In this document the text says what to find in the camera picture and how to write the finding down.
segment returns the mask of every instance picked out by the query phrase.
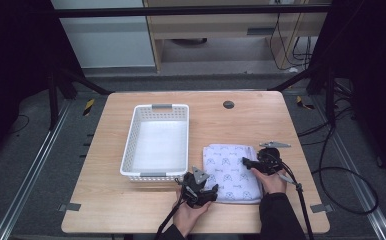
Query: black sleeve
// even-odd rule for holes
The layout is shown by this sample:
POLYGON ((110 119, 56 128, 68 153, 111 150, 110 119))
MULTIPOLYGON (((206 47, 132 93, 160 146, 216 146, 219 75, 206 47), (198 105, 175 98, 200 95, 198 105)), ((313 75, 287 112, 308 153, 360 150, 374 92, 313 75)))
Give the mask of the black sleeve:
POLYGON ((164 233, 162 233, 159 240, 185 240, 185 238, 181 235, 178 228, 172 224, 164 233))
POLYGON ((306 239, 284 193, 266 194, 259 205, 261 240, 306 239))

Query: white plastic basket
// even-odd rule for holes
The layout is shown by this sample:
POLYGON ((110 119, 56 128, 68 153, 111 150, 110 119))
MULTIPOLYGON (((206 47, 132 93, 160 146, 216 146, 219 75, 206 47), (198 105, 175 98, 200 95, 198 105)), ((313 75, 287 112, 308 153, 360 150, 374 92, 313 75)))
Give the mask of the white plastic basket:
POLYGON ((138 105, 120 172, 135 182, 182 180, 188 168, 188 142, 187 105, 138 105))

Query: white patterned cloth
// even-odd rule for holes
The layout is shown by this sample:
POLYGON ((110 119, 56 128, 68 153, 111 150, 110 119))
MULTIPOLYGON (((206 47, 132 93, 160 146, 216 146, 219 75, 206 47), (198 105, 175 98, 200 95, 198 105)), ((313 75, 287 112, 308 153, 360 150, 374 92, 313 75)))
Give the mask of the white patterned cloth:
POLYGON ((262 187, 259 180, 242 163, 242 158, 256 160, 251 146, 211 144, 203 148, 203 171, 209 174, 205 190, 219 185, 219 203, 259 203, 262 187))

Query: human hand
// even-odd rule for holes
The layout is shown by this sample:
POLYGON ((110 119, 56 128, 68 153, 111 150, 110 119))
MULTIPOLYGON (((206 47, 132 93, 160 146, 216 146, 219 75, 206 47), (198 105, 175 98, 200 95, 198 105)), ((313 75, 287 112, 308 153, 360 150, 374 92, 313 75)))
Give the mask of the human hand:
POLYGON ((276 174, 266 175, 261 173, 255 168, 250 169, 255 175, 255 177, 262 183, 264 186, 265 192, 271 193, 286 193, 287 182, 281 179, 278 174, 285 175, 286 171, 284 169, 278 171, 276 174))
MULTIPOLYGON (((177 201, 174 203, 174 206, 177 204, 178 199, 180 198, 181 189, 178 189, 176 191, 176 194, 177 201)), ((186 238, 187 235, 193 230, 199 217, 208 211, 208 208, 211 203, 212 202, 209 201, 200 208, 191 208, 185 202, 180 205, 177 212, 175 212, 174 214, 173 223, 178 228, 180 233, 184 236, 184 238, 186 238)))

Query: white cabinet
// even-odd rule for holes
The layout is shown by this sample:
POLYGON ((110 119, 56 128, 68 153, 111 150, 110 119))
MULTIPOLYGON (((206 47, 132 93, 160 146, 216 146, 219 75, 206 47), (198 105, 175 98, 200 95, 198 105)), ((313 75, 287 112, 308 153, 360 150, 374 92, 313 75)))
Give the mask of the white cabinet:
MULTIPOLYGON (((143 7, 141 0, 52 0, 55 9, 143 7)), ((146 18, 61 19, 78 61, 86 69, 155 67, 146 18)))

